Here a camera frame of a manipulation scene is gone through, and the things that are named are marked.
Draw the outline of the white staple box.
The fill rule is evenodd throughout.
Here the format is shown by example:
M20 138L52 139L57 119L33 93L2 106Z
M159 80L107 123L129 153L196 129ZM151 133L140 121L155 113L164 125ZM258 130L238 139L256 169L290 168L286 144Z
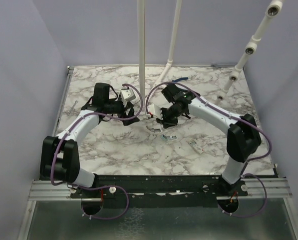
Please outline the white staple box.
M202 145L193 139L188 140L189 146L199 155L204 152Z

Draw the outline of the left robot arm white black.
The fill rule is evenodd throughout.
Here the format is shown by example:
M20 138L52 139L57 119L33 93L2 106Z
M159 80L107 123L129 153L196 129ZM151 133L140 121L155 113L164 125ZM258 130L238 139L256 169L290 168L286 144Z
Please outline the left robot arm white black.
M132 100L141 97L134 86L124 83L123 89L110 97L114 91L108 83L98 82L93 95L82 106L78 117L61 133L47 136L42 143L40 176L50 179L53 185L68 183L81 186L88 197L99 193L96 174L80 166L78 147L85 137L106 119L121 121L128 126L139 121Z

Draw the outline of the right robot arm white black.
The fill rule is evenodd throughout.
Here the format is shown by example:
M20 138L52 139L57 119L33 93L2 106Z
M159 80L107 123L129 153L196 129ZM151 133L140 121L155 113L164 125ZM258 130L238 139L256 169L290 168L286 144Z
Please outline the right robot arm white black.
M228 161L221 174L223 180L218 183L218 189L225 196L232 194L237 188L236 182L241 177L247 159L262 143L254 117L250 114L239 116L217 108L198 93L185 91L173 83L162 90L162 95L172 104L168 108L161 108L161 117L157 118L163 128L176 126L179 116L192 115L225 133Z

